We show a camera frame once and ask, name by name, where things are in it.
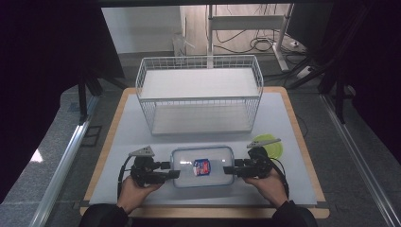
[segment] black device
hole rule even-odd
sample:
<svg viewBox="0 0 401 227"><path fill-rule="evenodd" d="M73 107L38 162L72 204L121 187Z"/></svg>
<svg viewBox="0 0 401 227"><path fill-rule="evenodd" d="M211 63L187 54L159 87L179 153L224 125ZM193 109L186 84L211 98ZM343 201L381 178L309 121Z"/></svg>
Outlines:
<svg viewBox="0 0 401 227"><path fill-rule="evenodd" d="M235 159L235 166L225 166L224 173L236 175L241 178L259 179L269 177L271 170L274 168L280 176L287 197L289 196L289 188L286 174L269 158L268 153L263 147L251 148L248 151L250 159Z"/></svg>
<svg viewBox="0 0 401 227"><path fill-rule="evenodd" d="M177 179L180 177L180 170L169 170L168 172L155 172L155 169L170 169L170 162L154 162L154 153L150 146L138 149L131 152L125 161L124 165L121 166L120 174L118 176L118 188L117 197L120 197L122 181L124 172L128 171L126 165L131 157L135 156L133 165L131 167L131 176L139 186L144 187L145 184L157 184L164 183L169 179Z"/></svg>

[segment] white wire basket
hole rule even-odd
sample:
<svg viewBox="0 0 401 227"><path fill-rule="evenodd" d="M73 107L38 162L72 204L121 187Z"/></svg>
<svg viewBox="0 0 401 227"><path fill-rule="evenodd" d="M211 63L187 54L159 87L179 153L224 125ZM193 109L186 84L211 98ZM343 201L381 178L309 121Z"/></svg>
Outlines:
<svg viewBox="0 0 401 227"><path fill-rule="evenodd" d="M251 55L145 58L136 93L152 134L251 132L263 77Z"/></svg>

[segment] gray carpet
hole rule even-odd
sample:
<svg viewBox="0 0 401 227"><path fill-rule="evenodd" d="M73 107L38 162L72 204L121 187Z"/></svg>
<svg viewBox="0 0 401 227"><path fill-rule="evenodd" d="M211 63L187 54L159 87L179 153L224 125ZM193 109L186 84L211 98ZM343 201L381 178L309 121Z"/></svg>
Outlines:
<svg viewBox="0 0 401 227"><path fill-rule="evenodd" d="M121 62L126 78L121 80L130 86L134 85L133 80L142 57L122 56ZM267 55L258 59L263 74L280 73L273 56ZM300 60L299 57L291 58L294 62ZM282 85L286 80L290 83L294 79L287 79L285 76L266 78L267 85ZM103 80L100 81L105 90L104 95L97 103L90 129L78 150L46 226L77 226L79 223L78 205L83 200L122 94L119 88ZM387 226L324 108L316 89L319 81L320 79L316 78L298 89L288 91L330 208L330 217L318 219L318 223L323 227ZM61 97L61 109L39 147L44 161L30 163L5 202L0 205L1 226L27 226L30 223L78 123L77 104L77 88L66 91ZM369 166L385 188L394 207L398 211L401 210L400 165L361 120L350 101L345 102L344 116L346 126L363 151Z"/></svg>

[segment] container lid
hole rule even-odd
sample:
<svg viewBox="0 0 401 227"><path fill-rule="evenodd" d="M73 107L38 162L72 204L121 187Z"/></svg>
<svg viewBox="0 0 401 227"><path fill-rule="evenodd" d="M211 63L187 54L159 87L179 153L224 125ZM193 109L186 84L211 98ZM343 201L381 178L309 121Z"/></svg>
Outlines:
<svg viewBox="0 0 401 227"><path fill-rule="evenodd" d="M174 179L176 187L197 187L227 185L234 181L234 175L224 173L224 166L234 165L230 147L177 148L171 153L172 169L180 170L180 177Z"/></svg>

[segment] table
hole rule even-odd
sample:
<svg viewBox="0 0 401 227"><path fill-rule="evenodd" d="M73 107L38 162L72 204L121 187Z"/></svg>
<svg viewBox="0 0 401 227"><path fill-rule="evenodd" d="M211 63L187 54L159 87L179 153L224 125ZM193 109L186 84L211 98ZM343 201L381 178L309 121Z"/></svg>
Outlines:
<svg viewBox="0 0 401 227"><path fill-rule="evenodd" d="M314 214L316 218L327 218L329 216L329 210L328 207L326 206L325 198L322 189L320 187L316 172L314 170L312 161L310 159L309 153L307 151L304 138L298 126L295 113L291 107L288 94L286 90L282 87L266 87L264 88L264 92L281 94L283 102L286 106L290 124L294 130L296 141L298 143L303 161L305 163L307 174L309 175L317 199L317 205L315 205L314 207L309 207L309 210ZM107 157L109 156L114 136L117 130L117 126L121 119L121 115L124 111L125 104L127 102L129 95L132 94L135 94L135 89L129 88L124 91L124 94L121 97L112 125L107 135L105 144L100 153L96 169L94 171L94 175L92 177L92 180L88 186L86 195L84 197L85 201L88 201L93 196L96 184L105 166ZM80 208L81 214L85 212L87 206L88 205L81 206ZM221 209L221 207L216 208L207 206L189 207L189 208L176 207L176 206L175 207L152 206L152 207L143 207L136 209L135 211L132 212L131 216L142 217L142 218L270 218L274 212L275 209L273 208L260 208L260 207L227 207Z"/></svg>

